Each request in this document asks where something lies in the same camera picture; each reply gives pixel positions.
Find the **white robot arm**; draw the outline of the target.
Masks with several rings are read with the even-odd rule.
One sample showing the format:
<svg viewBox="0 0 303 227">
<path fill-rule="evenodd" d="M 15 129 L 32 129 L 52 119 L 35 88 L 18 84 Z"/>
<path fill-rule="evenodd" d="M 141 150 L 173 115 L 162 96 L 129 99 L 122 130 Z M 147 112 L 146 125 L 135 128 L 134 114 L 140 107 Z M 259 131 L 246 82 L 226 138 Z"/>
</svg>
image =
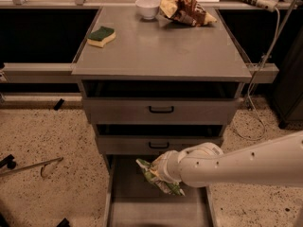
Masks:
<svg viewBox="0 0 303 227">
<path fill-rule="evenodd" d="M 218 227 L 302 224 L 303 131 L 224 151 L 203 143 L 151 162 L 152 181 L 181 193 L 208 186 Z"/>
</svg>

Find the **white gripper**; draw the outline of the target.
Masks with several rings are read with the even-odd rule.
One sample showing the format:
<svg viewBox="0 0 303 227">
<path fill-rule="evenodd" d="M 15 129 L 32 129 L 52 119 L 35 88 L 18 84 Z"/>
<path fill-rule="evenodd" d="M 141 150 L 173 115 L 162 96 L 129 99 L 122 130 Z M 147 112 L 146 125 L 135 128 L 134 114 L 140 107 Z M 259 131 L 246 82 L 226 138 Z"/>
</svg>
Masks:
<svg viewBox="0 0 303 227">
<path fill-rule="evenodd" d="M 202 159 L 223 155 L 223 151 L 213 143 L 185 148 L 181 151 L 170 150 L 150 163 L 150 172 L 162 183 L 179 184 L 185 180 L 181 177 L 182 163 L 190 160 L 186 166 L 195 166 Z"/>
</svg>

